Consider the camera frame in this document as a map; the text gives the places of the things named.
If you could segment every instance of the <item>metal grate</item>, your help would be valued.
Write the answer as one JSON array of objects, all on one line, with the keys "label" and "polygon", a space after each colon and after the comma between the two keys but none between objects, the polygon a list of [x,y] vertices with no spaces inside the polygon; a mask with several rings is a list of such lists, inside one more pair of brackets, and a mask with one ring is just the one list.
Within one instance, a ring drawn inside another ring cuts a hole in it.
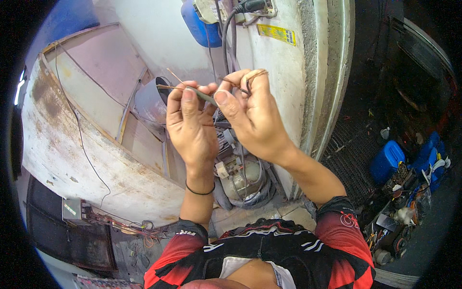
[{"label": "metal grate", "polygon": [[339,116],[321,158],[321,163],[342,181],[356,207],[376,189],[369,174],[369,164],[381,148],[377,131],[375,121],[371,119],[344,120]]}]

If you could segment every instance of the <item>white cloth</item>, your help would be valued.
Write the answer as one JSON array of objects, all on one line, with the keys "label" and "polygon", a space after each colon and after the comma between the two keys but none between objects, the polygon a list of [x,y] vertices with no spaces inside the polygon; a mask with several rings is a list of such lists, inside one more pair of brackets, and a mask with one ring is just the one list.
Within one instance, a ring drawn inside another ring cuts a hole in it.
[{"label": "white cloth", "polygon": [[[223,265],[221,267],[220,278],[225,279],[231,275],[234,271],[241,268],[247,264],[250,258],[241,258],[241,257],[225,257],[223,259]],[[281,266],[276,265],[273,261],[266,261],[270,263],[271,266],[281,275],[282,279],[282,288],[283,289],[295,289],[295,283],[293,281],[292,275],[289,270]]]}]

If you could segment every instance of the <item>jersey sleeve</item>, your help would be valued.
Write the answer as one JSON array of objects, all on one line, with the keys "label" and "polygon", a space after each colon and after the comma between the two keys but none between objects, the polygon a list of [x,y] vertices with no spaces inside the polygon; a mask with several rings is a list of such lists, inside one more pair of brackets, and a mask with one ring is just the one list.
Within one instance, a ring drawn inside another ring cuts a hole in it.
[{"label": "jersey sleeve", "polygon": [[339,250],[333,261],[328,288],[370,288],[375,277],[371,252],[359,229],[348,197],[334,197],[316,216],[315,235],[330,248]]},{"label": "jersey sleeve", "polygon": [[191,221],[179,219],[175,236],[165,247],[160,258],[145,273],[145,289],[178,288],[193,266],[182,262],[208,243],[207,230]]}]

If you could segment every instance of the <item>plug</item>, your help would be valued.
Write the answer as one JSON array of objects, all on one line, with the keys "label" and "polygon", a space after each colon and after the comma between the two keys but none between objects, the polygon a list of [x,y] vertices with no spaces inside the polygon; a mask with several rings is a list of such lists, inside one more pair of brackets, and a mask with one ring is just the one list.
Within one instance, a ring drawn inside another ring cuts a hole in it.
[{"label": "plug", "polygon": [[234,7],[236,13],[255,12],[265,8],[266,0],[247,0]]}]

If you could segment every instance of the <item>fingernail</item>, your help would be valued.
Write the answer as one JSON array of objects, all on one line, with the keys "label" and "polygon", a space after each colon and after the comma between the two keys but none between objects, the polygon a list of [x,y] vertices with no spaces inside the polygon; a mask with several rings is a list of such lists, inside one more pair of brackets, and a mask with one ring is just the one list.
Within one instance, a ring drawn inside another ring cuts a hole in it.
[{"label": "fingernail", "polygon": [[195,94],[195,92],[194,92],[192,89],[186,88],[186,89],[183,91],[183,98],[184,98],[184,101],[191,101],[191,100],[193,100],[194,94]]},{"label": "fingernail", "polygon": [[224,105],[226,104],[228,95],[226,94],[226,92],[219,90],[214,94],[213,98],[219,105]]}]

